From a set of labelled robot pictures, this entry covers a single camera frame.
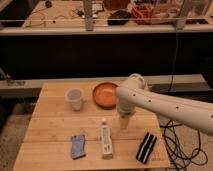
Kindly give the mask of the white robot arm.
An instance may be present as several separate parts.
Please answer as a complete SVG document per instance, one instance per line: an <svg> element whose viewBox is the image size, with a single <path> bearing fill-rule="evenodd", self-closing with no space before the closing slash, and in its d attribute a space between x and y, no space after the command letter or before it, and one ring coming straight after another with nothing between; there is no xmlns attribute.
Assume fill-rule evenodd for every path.
<svg viewBox="0 0 213 171"><path fill-rule="evenodd" d="M116 88L121 118L128 118L140 107L213 136L213 103L154 93L146 85L146 80L134 73Z"/></svg>

